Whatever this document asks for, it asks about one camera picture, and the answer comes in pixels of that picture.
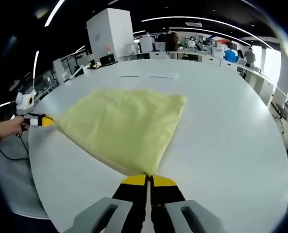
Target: person's arm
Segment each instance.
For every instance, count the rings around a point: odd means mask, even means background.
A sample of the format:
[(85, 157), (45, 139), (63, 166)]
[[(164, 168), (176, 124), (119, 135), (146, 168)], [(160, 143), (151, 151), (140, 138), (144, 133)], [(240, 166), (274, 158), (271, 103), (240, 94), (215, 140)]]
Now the person's arm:
[(0, 140), (15, 133), (22, 132), (22, 125), (28, 129), (29, 125), (24, 123), (24, 117), (17, 116), (12, 120), (0, 122)]

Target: yellow cloth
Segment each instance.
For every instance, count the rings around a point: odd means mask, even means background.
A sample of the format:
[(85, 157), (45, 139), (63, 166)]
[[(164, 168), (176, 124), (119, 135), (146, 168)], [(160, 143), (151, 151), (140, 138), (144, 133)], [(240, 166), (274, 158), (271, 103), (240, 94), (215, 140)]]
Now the yellow cloth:
[(100, 89), (56, 120), (82, 149), (110, 166), (152, 175), (158, 170), (186, 102), (148, 90)]

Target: black ceiling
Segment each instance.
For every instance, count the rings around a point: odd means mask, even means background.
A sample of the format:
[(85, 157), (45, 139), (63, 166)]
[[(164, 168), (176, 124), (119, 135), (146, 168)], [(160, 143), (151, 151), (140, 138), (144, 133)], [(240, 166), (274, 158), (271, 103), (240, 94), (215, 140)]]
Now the black ceiling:
[[(7, 89), (14, 79), (21, 79), (33, 69), (34, 55), (39, 50), (36, 73), (51, 66), (53, 60), (89, 45), (85, 23), (107, 7), (131, 12), (133, 30), (160, 32), (164, 27), (187, 27), (186, 21), (163, 19), (141, 22), (144, 19), (165, 16), (205, 17), (223, 21), (257, 36), (275, 34), (266, 25), (266, 19), (254, 8), (240, 0), (182, 1), (168, 0), (111, 0), (101, 3), (93, 0), (65, 0), (51, 24), (44, 24), (57, 0), (0, 1), (0, 88)], [(248, 36), (231, 27), (201, 21), (203, 29), (228, 34), (236, 38)]]

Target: yellow towel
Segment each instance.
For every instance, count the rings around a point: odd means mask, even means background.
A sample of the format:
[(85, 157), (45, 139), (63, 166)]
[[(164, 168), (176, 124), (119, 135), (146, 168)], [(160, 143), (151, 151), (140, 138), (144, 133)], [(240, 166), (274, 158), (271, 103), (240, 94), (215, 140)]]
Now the yellow towel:
[(185, 96), (148, 90), (100, 89), (70, 107), (56, 124), (82, 149), (122, 173), (152, 175), (185, 102)]

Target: round table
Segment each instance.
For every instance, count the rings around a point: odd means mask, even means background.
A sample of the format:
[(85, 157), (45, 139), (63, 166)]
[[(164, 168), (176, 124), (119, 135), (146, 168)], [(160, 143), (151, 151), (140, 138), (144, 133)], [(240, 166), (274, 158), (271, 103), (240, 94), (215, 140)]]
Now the round table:
[[(282, 137), (260, 97), (236, 72), (185, 60), (119, 62), (57, 87), (34, 112), (62, 114), (98, 88), (187, 96), (158, 174), (220, 218), (226, 232), (267, 233), (285, 214), (288, 160)], [(60, 232), (79, 212), (112, 197), (125, 178), (54, 128), (30, 129), (29, 146), (41, 202)], [(145, 226), (143, 232), (149, 232)]]

